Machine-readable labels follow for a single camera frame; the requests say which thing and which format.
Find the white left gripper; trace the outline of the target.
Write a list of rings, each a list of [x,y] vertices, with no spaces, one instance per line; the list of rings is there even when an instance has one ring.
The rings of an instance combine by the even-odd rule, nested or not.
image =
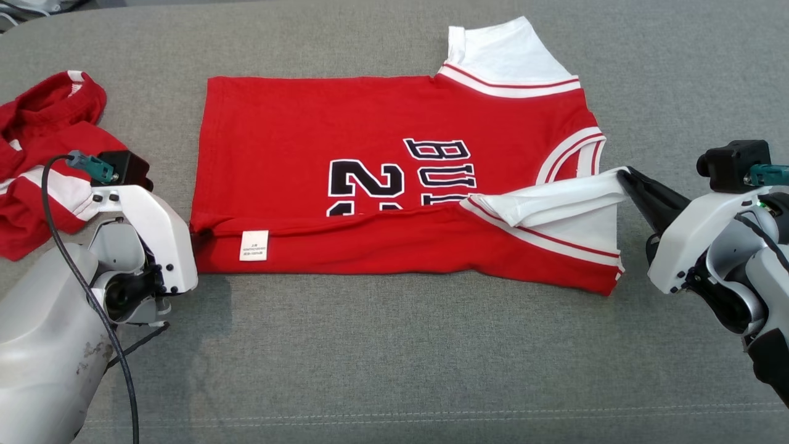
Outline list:
[[[134,238],[161,265],[167,292],[182,294],[198,284],[188,225],[163,199],[137,185],[94,186],[99,213],[120,213]]]

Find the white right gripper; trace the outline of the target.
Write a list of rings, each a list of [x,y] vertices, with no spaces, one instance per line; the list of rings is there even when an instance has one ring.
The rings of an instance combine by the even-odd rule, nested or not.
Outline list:
[[[691,202],[631,166],[619,170],[617,179],[654,233],[663,234],[648,277],[664,294],[681,287],[684,278],[679,273],[696,264],[735,215],[756,206],[757,196],[770,191],[759,187],[744,194],[709,193]]]

